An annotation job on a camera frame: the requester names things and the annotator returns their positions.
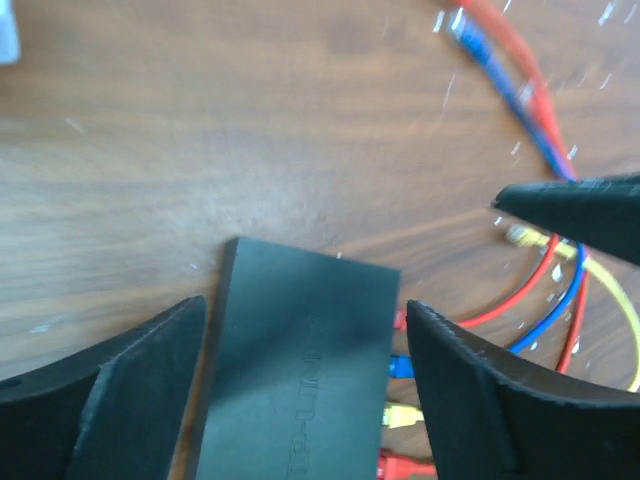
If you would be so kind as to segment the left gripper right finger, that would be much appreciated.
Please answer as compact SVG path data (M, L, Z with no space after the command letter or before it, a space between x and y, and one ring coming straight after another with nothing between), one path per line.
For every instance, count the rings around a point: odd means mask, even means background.
M419 301L407 322L439 478L638 478L638 394L541 367Z

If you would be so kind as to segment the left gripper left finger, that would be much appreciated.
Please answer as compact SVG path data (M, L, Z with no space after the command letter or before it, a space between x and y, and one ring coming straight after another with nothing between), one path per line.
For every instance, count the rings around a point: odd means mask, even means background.
M206 302L192 297L2 380L2 478L167 478L206 330Z

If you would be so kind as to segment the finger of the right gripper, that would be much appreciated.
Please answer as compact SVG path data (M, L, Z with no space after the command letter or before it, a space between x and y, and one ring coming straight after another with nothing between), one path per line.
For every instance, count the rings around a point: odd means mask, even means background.
M492 206L527 223L639 264L639 175L513 184Z

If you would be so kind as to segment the black network switch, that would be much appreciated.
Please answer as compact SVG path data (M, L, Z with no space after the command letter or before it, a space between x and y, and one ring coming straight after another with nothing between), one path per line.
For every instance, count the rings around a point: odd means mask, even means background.
M225 244L188 479L372 479L397 270Z

